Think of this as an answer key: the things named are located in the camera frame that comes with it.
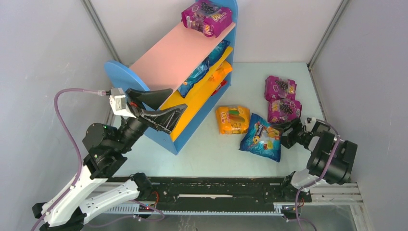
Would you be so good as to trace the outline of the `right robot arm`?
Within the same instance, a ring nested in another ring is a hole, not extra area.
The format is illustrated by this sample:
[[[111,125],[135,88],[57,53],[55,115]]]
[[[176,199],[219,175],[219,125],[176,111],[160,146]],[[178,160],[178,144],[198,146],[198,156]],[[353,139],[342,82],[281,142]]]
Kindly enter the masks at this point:
[[[271,196],[282,202],[304,199],[311,188],[318,185],[343,185],[349,182],[357,153],[357,144],[343,140],[328,122],[299,118],[275,125],[282,132],[281,144],[292,148],[300,144],[310,151],[305,169],[287,175],[274,188]]]

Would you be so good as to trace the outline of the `blue Blendy candy bag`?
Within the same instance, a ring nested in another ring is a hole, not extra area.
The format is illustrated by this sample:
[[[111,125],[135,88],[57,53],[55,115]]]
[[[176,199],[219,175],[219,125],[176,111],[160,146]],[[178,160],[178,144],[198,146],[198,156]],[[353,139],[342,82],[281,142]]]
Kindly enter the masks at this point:
[[[179,86],[178,92],[182,98],[185,98],[189,91],[194,87],[196,83],[202,80],[209,71],[209,60],[204,59],[196,69],[184,80]]]

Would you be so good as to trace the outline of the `blue Slendy candy bag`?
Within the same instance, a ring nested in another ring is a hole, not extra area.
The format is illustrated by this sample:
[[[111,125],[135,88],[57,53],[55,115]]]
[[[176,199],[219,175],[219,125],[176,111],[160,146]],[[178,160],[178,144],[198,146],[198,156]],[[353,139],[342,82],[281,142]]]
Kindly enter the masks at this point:
[[[281,134],[271,123],[252,113],[249,129],[240,142],[239,150],[280,162]]]

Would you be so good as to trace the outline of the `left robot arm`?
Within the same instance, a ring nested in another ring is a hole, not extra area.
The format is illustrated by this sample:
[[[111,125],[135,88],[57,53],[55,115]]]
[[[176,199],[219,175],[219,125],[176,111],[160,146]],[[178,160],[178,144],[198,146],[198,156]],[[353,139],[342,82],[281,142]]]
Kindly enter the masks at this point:
[[[32,207],[37,219],[33,230],[79,231],[99,214],[127,201],[144,201],[151,197],[153,186],[144,173],[135,173],[118,187],[92,196],[126,162],[126,153],[149,128],[170,134],[176,127],[186,104],[166,109],[160,106],[172,89],[140,91],[129,88],[97,90],[96,95],[109,97],[111,109],[121,116],[116,128],[102,123],[91,124],[83,139],[85,157],[78,156],[78,168],[70,182],[50,201]]]

